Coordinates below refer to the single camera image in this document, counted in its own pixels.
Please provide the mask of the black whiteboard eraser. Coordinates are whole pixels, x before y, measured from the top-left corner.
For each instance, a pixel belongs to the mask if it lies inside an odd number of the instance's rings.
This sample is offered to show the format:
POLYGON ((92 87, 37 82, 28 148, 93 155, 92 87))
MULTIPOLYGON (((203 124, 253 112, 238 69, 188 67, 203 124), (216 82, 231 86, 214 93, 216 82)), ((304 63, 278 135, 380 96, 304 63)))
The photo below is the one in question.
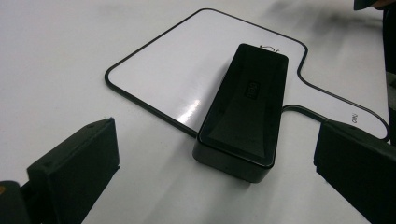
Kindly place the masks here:
POLYGON ((197 134, 192 156, 250 183, 275 164, 289 59, 241 44, 197 134))

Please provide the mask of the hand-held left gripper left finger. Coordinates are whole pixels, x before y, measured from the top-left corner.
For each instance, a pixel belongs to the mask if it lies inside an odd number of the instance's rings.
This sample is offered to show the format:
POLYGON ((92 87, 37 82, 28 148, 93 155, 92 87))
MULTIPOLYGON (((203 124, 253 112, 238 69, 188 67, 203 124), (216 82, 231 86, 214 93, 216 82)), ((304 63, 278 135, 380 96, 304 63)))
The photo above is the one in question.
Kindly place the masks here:
POLYGON ((34 224, 81 224, 119 168, 115 120, 84 126, 27 168, 34 224))

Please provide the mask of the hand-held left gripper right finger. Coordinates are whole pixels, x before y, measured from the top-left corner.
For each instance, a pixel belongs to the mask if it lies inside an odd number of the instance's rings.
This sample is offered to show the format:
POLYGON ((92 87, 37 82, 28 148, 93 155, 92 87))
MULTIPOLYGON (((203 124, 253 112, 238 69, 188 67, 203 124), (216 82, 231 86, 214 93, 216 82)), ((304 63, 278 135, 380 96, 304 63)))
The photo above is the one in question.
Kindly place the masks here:
POLYGON ((396 224, 396 147, 345 123, 320 125, 317 172, 372 224, 396 224))

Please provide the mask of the white handheld whiteboard black rim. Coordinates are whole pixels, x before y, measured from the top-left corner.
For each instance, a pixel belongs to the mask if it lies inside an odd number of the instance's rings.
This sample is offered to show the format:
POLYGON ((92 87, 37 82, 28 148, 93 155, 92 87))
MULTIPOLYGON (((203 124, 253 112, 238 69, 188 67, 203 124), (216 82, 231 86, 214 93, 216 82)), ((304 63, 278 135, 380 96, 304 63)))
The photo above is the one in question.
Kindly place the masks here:
POLYGON ((202 8, 120 62, 106 84, 156 116, 196 135, 237 47, 247 43, 289 59, 283 108, 337 120, 389 139, 387 97, 362 105, 303 78, 307 46, 289 36, 212 8, 202 8))

